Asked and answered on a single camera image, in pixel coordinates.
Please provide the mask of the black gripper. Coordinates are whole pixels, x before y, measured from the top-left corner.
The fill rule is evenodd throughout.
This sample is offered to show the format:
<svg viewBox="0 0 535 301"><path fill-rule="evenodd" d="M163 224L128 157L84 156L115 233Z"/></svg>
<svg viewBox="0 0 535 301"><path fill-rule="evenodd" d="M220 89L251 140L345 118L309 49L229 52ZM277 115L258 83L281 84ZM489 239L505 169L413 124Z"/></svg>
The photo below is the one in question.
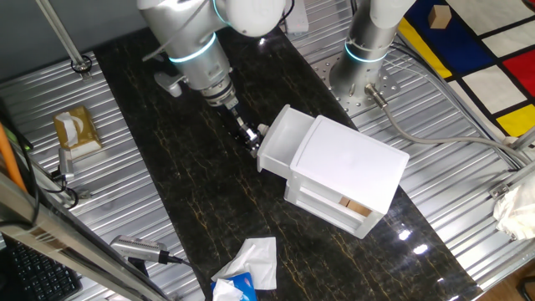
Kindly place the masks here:
<svg viewBox="0 0 535 301"><path fill-rule="evenodd" d="M231 119L231 134L237 137L250 156L256 158L261 144L261 136L250 127L246 111L240 104L228 105L227 111Z"/></svg>

